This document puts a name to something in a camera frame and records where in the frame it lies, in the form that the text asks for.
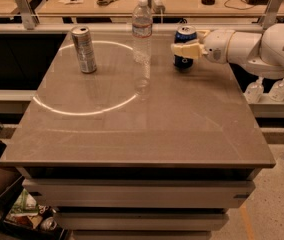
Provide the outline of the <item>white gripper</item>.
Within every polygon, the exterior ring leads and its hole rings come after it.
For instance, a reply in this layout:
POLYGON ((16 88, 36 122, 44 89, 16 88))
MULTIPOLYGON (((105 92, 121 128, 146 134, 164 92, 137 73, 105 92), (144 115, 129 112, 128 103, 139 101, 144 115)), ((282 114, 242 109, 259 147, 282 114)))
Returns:
POLYGON ((174 55, 187 58, 199 59, 203 55, 213 63, 225 64, 227 62, 227 50, 234 30, 198 30, 198 40, 186 43, 174 43, 171 51, 174 55))

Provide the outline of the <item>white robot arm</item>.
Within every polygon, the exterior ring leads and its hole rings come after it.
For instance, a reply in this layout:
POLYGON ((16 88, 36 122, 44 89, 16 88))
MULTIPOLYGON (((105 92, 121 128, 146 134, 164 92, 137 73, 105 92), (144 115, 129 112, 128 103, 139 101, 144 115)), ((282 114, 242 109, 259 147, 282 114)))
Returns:
POLYGON ((204 56, 212 63, 239 65, 252 75, 284 78, 284 24, 260 33, 235 30, 202 30, 202 38, 171 45, 174 55, 187 59, 204 56))

